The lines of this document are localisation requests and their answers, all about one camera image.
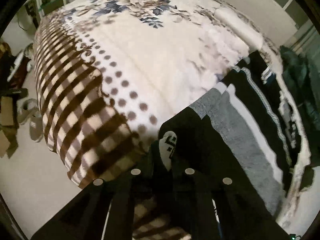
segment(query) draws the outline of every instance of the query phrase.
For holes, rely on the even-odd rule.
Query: shelf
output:
[[[52,3],[54,3],[55,1],[57,1],[57,0],[53,0],[53,1],[51,1],[51,2],[42,4],[42,5],[40,6],[40,8],[38,9],[38,11],[41,11],[45,6],[47,6],[48,4],[52,4]]]

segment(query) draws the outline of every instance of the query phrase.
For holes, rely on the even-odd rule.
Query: silver rivet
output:
[[[192,168],[187,168],[184,172],[185,172],[186,174],[188,174],[188,175],[192,175],[192,174],[195,173],[195,170],[192,169]]]
[[[95,179],[95,180],[93,181],[93,184],[94,184],[95,186],[100,186],[102,183],[103,183],[103,179]]]
[[[131,174],[132,175],[139,175],[141,173],[141,171],[139,169],[133,169],[131,170]]]
[[[222,180],[222,182],[223,182],[224,184],[226,184],[226,185],[230,185],[230,184],[232,183],[232,179],[230,179],[230,178],[224,178],[224,179]]]

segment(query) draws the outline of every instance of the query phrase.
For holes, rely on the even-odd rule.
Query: shoe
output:
[[[40,142],[43,137],[42,116],[40,111],[35,111],[30,118],[29,134],[31,140]]]
[[[18,124],[24,124],[38,110],[37,100],[30,98],[23,102],[17,115]]]

